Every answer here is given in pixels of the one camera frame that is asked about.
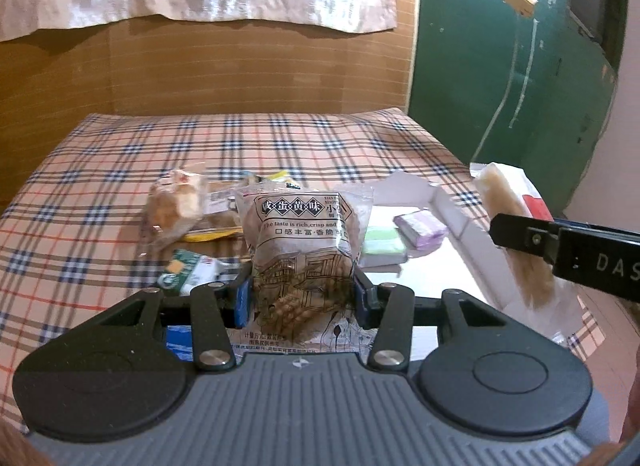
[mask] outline ribbed gray surface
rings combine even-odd
[[[171,418],[106,444],[31,442],[57,466],[568,466],[589,448],[571,432],[498,442],[450,428],[396,374],[355,354],[248,354],[202,375]]]

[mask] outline floor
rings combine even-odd
[[[580,297],[605,334],[602,345],[586,364],[596,388],[609,402],[609,432],[617,441],[626,415],[626,403],[636,375],[636,351],[640,330],[626,310],[610,295],[581,288]]]

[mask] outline brown wall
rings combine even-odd
[[[88,113],[171,115],[404,108],[415,0],[393,31],[136,18],[0,43],[0,211]]]

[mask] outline bed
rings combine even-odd
[[[168,256],[136,257],[146,194],[167,170],[202,161],[211,179],[286,169],[321,189],[402,170],[439,183],[465,214],[488,226],[468,168],[397,108],[354,115],[89,115],[0,220],[0,416],[22,422],[11,380],[29,352],[155,282]]]

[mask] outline white wall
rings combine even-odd
[[[609,126],[565,213],[574,221],[640,231],[640,0],[629,0]]]

